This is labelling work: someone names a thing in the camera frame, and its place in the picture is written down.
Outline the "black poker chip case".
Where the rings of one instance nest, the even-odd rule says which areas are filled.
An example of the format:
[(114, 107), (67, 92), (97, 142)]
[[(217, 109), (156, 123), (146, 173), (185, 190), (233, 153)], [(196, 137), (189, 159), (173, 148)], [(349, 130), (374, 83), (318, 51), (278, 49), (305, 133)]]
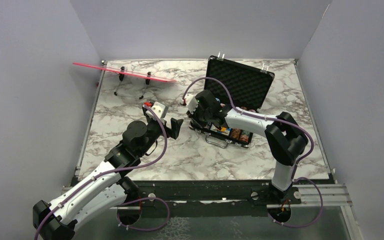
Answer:
[[(221, 81), (229, 90), (236, 107), (244, 107), (251, 111), (257, 111), (262, 107), (275, 79), (275, 74), (268, 71), (266, 64), (262, 68), (256, 68), (215, 55), (208, 58), (205, 76)], [(189, 128), (200, 134), (211, 133), (228, 137), (233, 141), (233, 144), (243, 148), (248, 148), (251, 145), (251, 142), (246, 144), (231, 138), (231, 134), (226, 136), (211, 131), (212, 125), (208, 122), (204, 124), (204, 127), (200, 127), (193, 120), (189, 122)]]

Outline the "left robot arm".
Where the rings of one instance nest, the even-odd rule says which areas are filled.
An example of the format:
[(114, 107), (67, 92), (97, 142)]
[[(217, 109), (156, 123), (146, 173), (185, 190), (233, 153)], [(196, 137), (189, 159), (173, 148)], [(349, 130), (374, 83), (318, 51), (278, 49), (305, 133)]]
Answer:
[(84, 179), (46, 202), (33, 206), (34, 239), (71, 240), (87, 222), (117, 205), (140, 201), (138, 186), (127, 176), (135, 169), (155, 164), (165, 154), (168, 139), (177, 139), (183, 119), (172, 118), (167, 126), (168, 107), (146, 102), (142, 106), (146, 122), (130, 122), (122, 139)]

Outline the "blue yellow card deck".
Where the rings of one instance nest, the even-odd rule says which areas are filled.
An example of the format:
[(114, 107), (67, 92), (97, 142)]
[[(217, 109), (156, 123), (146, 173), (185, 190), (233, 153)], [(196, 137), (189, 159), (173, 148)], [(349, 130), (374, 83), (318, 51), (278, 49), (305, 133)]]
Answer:
[(229, 136), (231, 134), (232, 129), (228, 127), (217, 128), (216, 126), (212, 125), (210, 130), (221, 135)]

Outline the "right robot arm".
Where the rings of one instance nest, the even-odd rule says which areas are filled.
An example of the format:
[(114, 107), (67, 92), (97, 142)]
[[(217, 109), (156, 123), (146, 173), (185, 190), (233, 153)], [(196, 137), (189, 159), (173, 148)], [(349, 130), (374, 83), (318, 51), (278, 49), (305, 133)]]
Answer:
[(182, 101), (188, 108), (188, 117), (199, 125), (211, 123), (217, 128), (241, 129), (266, 138), (276, 160), (269, 199), (280, 204), (288, 198), (296, 163), (309, 143), (305, 131), (289, 113), (263, 115), (231, 103), (222, 105), (209, 90), (195, 95), (186, 93)]

